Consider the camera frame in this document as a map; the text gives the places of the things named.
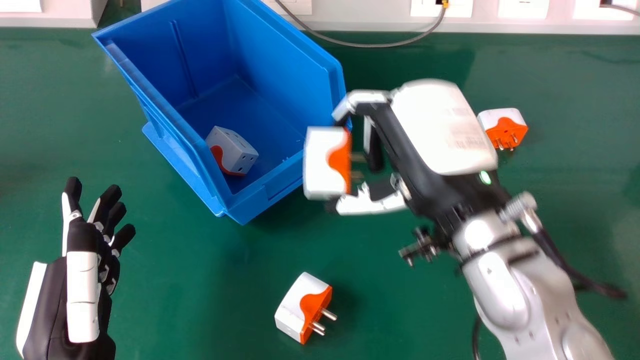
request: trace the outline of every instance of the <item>green indicator light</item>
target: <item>green indicator light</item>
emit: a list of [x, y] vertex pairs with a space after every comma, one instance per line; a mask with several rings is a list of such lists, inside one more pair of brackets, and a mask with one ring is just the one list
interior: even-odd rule
[[486, 171], [480, 171], [480, 180], [487, 185], [491, 185], [491, 177]]

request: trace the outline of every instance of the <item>gray cable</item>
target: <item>gray cable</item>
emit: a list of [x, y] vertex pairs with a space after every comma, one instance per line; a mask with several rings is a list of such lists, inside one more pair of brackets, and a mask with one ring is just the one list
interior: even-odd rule
[[397, 46], [408, 45], [424, 38], [425, 36], [432, 33], [433, 30], [435, 30], [440, 25], [440, 23], [442, 22], [442, 19], [444, 19], [445, 11], [447, 11], [447, 9], [443, 6], [442, 10], [440, 10], [440, 14], [438, 15], [436, 22], [429, 29], [425, 30], [420, 35], [417, 35], [415, 37], [408, 38], [406, 40], [402, 40], [398, 42], [391, 42], [388, 44], [359, 44], [357, 42], [347, 42], [347, 41], [337, 40], [334, 38], [326, 37], [318, 33], [316, 30], [313, 30], [312, 28], [309, 27], [309, 25], [305, 24], [302, 20], [300, 20], [297, 16], [295, 16], [291, 12], [291, 10], [289, 10], [280, 0], [274, 0], [274, 1], [276, 2], [276, 4], [278, 4], [278, 6], [282, 8], [282, 10], [284, 10], [285, 13], [287, 13], [288, 16], [291, 17], [291, 19], [293, 19], [293, 21], [297, 22], [298, 25], [300, 25], [303, 29], [307, 30], [309, 33], [313, 34], [317, 38], [321, 38], [325, 41], [328, 41], [330, 43], [337, 44], [337, 45], [343, 45], [343, 46], [349, 46], [349, 47], [361, 47], [361, 48], [375, 48], [375, 49], [380, 49], [383, 47], [397, 47]]
[[620, 10], [623, 12], [627, 12], [627, 13], [632, 13], [635, 16], [640, 17], [640, 12], [635, 11], [633, 9], [630, 8], [625, 8], [624, 6], [620, 6], [620, 5], [613, 5], [613, 4], [600, 4], [601, 8], [610, 8], [610, 9], [616, 9], [616, 10]]

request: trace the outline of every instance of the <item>metal prong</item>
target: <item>metal prong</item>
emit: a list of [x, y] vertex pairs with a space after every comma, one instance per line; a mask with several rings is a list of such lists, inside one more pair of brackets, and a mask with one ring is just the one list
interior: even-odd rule
[[357, 163], [366, 163], [367, 159], [364, 157], [364, 154], [362, 154], [361, 152], [352, 152], [351, 161], [355, 161]]
[[311, 325], [313, 325], [315, 329], [326, 331], [326, 327], [324, 327], [324, 325], [319, 322], [312, 322]]
[[338, 320], [338, 316], [336, 316], [334, 313], [332, 313], [331, 311], [327, 310], [327, 309], [322, 309], [322, 315], [325, 315], [326, 317], [328, 317], [329, 319], [336, 321]]

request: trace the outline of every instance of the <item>blue plastic bin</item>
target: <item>blue plastic bin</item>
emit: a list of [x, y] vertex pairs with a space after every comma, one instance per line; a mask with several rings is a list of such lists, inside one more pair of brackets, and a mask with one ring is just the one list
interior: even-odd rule
[[[307, 126], [345, 95], [340, 63], [259, 0], [173, 0], [93, 34], [148, 118], [144, 134], [217, 216], [246, 224], [302, 184]], [[228, 176], [214, 126], [260, 154]]]

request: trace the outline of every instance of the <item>gripped plug adapter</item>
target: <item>gripped plug adapter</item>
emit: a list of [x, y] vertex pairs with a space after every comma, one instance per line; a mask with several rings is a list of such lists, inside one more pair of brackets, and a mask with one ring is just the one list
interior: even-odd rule
[[305, 344], [312, 332], [324, 336], [326, 328], [318, 321], [323, 315], [338, 318], [327, 310], [333, 288], [303, 272], [282, 299], [275, 314], [276, 327], [297, 342]]

